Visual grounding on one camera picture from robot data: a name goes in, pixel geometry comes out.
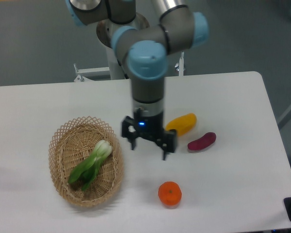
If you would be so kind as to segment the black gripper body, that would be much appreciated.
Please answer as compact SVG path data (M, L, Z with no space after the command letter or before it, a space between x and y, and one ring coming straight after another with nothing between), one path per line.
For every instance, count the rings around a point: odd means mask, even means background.
M163 112L147 116L146 111L140 107L134 110L133 117L126 116L123 119L121 136L128 142L133 138L143 138L169 153L174 153L178 146L177 131L167 131L163 127Z

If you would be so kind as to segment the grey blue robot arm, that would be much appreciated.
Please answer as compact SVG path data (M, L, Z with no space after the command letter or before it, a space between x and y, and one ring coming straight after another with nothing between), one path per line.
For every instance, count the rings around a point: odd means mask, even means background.
M209 37L209 25L200 12L192 12L183 0L155 0L159 24L138 29L133 0L68 0L67 8L78 25L109 20L111 49L130 79L133 117L122 121L122 136L131 148L136 139L154 142L166 156L177 148L176 130L163 127L164 84L167 56L197 47Z

